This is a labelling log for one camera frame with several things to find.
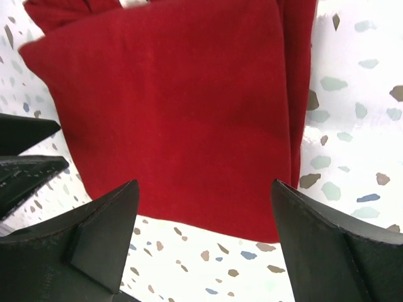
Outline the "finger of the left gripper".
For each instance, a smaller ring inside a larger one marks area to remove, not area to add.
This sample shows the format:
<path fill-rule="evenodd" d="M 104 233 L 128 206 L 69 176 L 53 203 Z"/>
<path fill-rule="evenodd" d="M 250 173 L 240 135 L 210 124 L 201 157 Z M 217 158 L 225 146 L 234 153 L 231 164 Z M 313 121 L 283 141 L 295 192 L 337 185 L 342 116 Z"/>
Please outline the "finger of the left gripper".
<path fill-rule="evenodd" d="M 15 156 L 61 129 L 54 120 L 1 113 L 1 156 Z"/>
<path fill-rule="evenodd" d="M 11 216 L 42 186 L 69 167 L 61 156 L 1 157 L 1 219 Z"/>

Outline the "red t shirt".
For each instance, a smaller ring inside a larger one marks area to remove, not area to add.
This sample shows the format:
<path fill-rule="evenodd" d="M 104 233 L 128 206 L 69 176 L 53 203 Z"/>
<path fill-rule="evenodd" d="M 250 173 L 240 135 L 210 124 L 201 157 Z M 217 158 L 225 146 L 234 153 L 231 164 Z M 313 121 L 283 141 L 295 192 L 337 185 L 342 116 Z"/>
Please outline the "red t shirt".
<path fill-rule="evenodd" d="M 315 1 L 26 1 L 19 49 L 48 87 L 88 195 L 132 180 L 143 216 L 278 241 L 297 186 Z"/>

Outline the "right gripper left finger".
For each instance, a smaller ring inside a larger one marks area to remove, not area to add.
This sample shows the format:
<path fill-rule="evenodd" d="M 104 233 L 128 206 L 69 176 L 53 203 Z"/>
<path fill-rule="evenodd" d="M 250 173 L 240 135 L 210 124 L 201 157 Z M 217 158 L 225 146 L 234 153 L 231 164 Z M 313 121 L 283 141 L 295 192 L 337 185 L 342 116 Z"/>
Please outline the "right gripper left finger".
<path fill-rule="evenodd" d="M 1 237 L 1 301 L 135 301 L 120 290 L 139 184 Z"/>

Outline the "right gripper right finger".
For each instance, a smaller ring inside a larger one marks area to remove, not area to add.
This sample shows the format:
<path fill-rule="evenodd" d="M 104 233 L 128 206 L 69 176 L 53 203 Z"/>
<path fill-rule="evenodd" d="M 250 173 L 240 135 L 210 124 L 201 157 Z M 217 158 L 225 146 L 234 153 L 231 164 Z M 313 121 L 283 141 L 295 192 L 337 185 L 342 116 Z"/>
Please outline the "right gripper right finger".
<path fill-rule="evenodd" d="M 275 180 L 271 200 L 295 301 L 402 301 L 402 234 Z"/>

